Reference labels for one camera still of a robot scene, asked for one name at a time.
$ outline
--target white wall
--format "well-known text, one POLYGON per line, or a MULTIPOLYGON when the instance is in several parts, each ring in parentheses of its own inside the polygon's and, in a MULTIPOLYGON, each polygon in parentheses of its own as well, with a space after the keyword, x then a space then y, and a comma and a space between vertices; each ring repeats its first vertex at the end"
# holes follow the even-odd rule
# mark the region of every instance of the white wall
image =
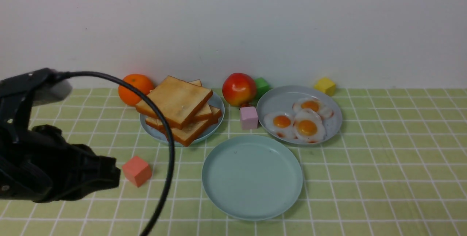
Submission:
POLYGON ((466 87, 467 0, 0 0, 0 78, 44 66, 466 87))

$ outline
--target robotic arm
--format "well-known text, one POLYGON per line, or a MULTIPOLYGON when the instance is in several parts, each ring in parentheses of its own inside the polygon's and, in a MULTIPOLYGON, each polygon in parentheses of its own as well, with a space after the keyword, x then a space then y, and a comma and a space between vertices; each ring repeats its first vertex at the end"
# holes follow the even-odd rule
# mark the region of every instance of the robotic arm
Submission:
POLYGON ((97 156, 85 144, 69 144, 62 130, 42 125, 28 130, 33 106, 65 99, 68 78, 93 76, 122 85, 154 110, 169 140, 169 166, 160 201, 141 236, 147 236, 169 194, 175 164, 170 126, 157 106, 132 85, 97 72, 57 72, 44 68, 0 81, 0 200, 36 203, 76 201, 95 191, 118 187, 116 159, 97 156))

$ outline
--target toast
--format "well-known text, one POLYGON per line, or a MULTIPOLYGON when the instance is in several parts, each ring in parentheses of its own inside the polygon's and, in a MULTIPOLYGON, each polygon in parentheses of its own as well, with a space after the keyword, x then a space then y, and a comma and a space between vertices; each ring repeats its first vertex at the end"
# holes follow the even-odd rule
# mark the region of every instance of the toast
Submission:
MULTIPOLYGON (((150 118, 150 117, 146 118, 146 124, 148 126, 161 131, 167 136, 164 129, 158 127, 158 124, 155 123, 156 121, 159 121, 159 120, 150 118)), ((205 131, 205 129, 208 126, 210 126, 210 122, 211 122, 211 119, 193 122, 182 130, 178 128, 171 128, 172 134, 174 136, 175 141, 177 141, 178 143, 182 144, 185 147, 188 147, 195 139, 198 138, 198 136, 200 136, 201 133, 203 133, 203 131, 205 131)))
MULTIPOLYGON (((186 126, 184 129, 180 130, 177 128, 170 128, 172 130, 172 134, 174 139, 182 144, 185 147, 188 147, 195 139, 197 139, 209 126, 217 123, 219 121, 222 112, 220 109, 210 106, 210 109, 214 112, 212 117, 199 121, 193 122, 186 126)), ((164 133, 166 136, 166 132, 162 122, 155 118, 146 118, 146 124, 152 128, 159 130, 160 132, 164 133)))
MULTIPOLYGON (((194 84, 194 85, 197 85, 197 86, 203 86, 202 83, 201 83, 201 80, 195 80, 195 81, 192 81, 190 82, 191 84, 194 84)), ((195 122, 195 121, 203 121, 203 120, 206 120, 206 119, 209 119, 209 118, 212 118, 212 111, 211 109, 209 108, 209 105, 206 103, 201 109, 200 111, 198 111, 198 113, 196 113, 196 115, 193 117, 193 120, 192 122, 195 122)))
MULTIPOLYGON (((183 129, 212 96, 212 90, 168 76, 147 97, 160 109, 172 128, 183 129)), ((157 118, 152 109, 141 100, 136 111, 157 118)))
POLYGON ((212 111, 212 124, 211 125, 217 124, 217 122, 219 122, 220 116, 222 116, 222 111, 220 111, 220 109, 214 106, 209 106, 209 108, 212 111))

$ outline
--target black cable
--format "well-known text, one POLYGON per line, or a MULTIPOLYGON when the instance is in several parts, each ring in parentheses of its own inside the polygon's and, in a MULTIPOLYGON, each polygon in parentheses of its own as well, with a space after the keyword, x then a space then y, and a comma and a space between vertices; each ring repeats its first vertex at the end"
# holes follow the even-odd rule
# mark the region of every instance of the black cable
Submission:
POLYGON ((145 94, 135 88, 133 85, 126 83, 125 81, 113 77, 108 74, 99 73, 99 72, 92 72, 92 71, 79 71, 79 72, 64 72, 60 73, 58 80, 65 80, 72 77, 80 77, 80 76, 89 76, 89 77, 97 77, 102 78, 105 80, 109 80, 113 83, 123 86, 124 88, 128 88, 129 90, 133 91, 133 93, 137 94, 142 100, 144 100, 147 105, 155 112, 157 117, 162 121, 162 125, 164 125, 165 131, 167 133, 167 139, 169 140, 169 167, 167 170, 167 177, 165 178, 164 189, 162 189, 162 194, 159 199, 159 203, 157 204, 154 214, 151 216, 150 220, 148 221, 146 227, 140 234, 140 236, 148 236, 151 232, 152 228, 154 227, 157 219, 159 218, 162 208, 164 207, 165 201, 167 200, 167 195, 169 194, 170 184, 172 183, 173 173, 174 173, 174 165, 175 165, 175 144, 174 144, 174 137, 172 135, 172 131, 170 130, 169 123, 162 115, 161 111, 157 108, 157 106, 150 100, 145 94))

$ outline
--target yellow block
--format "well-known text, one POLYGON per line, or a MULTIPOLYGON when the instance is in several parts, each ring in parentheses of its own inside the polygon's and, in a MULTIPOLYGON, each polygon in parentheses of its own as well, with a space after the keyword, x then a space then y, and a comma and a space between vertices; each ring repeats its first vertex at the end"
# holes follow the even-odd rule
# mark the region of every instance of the yellow block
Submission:
POLYGON ((325 93, 328 96, 334 95, 336 90, 336 83, 332 82, 329 78, 323 77, 315 85, 315 89, 325 93))

